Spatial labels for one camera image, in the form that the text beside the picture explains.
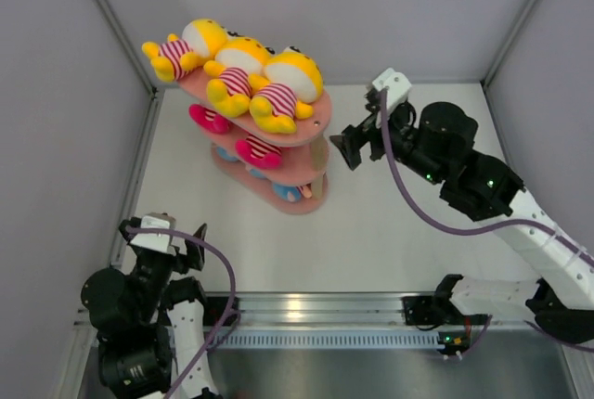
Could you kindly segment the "peach-faced boy plush doll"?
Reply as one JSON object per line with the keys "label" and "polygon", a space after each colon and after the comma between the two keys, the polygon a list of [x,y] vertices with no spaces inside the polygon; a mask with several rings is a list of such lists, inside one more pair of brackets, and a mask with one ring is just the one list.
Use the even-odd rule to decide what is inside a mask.
{"label": "peach-faced boy plush doll", "polygon": [[258,179],[266,180],[267,177],[257,168],[251,167],[249,165],[245,166],[245,170],[248,172],[249,175]]}

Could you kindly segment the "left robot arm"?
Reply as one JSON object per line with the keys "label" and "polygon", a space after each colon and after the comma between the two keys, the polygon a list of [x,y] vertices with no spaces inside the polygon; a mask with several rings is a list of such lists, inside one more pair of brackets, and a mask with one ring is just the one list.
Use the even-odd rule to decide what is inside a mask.
{"label": "left robot arm", "polygon": [[173,389],[174,374],[191,370],[174,388],[176,398],[217,398],[204,343],[210,303],[189,270],[204,266],[204,249],[191,241],[181,252],[168,235],[141,236],[133,228],[171,228],[163,214],[121,221],[119,232],[136,255],[125,274],[112,266],[96,271],[81,290],[98,339],[98,376],[118,398],[147,398]]}

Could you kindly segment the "yellow plush striped shirt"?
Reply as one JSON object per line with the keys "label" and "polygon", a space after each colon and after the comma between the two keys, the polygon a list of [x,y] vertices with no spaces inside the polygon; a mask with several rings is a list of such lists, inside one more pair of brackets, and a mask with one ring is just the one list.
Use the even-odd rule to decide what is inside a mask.
{"label": "yellow plush striped shirt", "polygon": [[251,37],[234,37],[203,65],[210,77],[206,86],[208,101],[223,116],[236,118],[250,106],[252,87],[249,77],[262,75],[264,65],[275,50]]}

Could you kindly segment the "pink plush striped shirt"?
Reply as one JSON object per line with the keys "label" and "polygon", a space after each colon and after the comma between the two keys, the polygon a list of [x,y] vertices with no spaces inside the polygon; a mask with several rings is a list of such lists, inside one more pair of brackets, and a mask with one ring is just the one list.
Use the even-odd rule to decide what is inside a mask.
{"label": "pink plush striped shirt", "polygon": [[188,114],[198,126],[213,134],[224,135],[231,128],[228,119],[201,104],[192,104],[188,108]]}

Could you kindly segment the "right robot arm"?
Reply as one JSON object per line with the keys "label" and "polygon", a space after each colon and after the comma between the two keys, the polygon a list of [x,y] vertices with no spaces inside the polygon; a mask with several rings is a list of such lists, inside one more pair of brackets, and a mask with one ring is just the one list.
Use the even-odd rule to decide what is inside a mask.
{"label": "right robot arm", "polygon": [[[369,145],[370,158],[387,160],[401,195],[423,221],[455,236],[493,233],[536,273],[516,282],[447,275],[431,300],[437,317],[448,324],[478,315],[522,320],[586,350],[593,340],[592,256],[545,215],[505,162],[474,149],[478,123],[460,107],[433,102],[416,112],[403,100],[388,109],[387,97],[385,90],[369,91],[369,116],[331,137],[348,167],[360,165],[360,150]],[[463,229],[432,219],[410,196],[399,164],[438,186],[441,200],[476,226]]]}

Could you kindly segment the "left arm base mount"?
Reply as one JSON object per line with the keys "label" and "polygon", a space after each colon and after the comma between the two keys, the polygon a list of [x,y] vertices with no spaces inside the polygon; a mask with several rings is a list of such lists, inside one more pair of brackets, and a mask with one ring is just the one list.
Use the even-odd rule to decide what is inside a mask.
{"label": "left arm base mount", "polygon": [[[227,296],[210,296],[207,299],[207,303],[204,306],[204,314],[203,314],[203,325],[205,327],[213,327],[223,316],[224,311],[226,310],[226,305],[228,302]],[[239,314],[239,299],[235,298],[231,303],[229,314],[226,316],[224,320],[223,326],[230,327],[233,325],[237,319]]]}

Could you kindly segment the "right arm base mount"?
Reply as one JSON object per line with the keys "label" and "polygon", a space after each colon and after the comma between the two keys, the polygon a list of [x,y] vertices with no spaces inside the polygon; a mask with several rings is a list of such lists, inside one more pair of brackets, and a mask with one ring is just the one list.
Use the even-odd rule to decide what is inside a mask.
{"label": "right arm base mount", "polygon": [[432,330],[443,325],[463,325],[464,315],[451,301],[432,295],[405,296],[402,298],[406,324]]}

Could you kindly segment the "white pink-eared plush toy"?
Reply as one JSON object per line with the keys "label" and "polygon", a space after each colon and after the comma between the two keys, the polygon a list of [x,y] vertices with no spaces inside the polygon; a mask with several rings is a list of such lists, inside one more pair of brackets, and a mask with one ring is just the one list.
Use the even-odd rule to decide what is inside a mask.
{"label": "white pink-eared plush toy", "polygon": [[238,156],[247,164],[264,170],[276,169],[282,165],[282,149],[263,139],[247,135],[235,143]]}

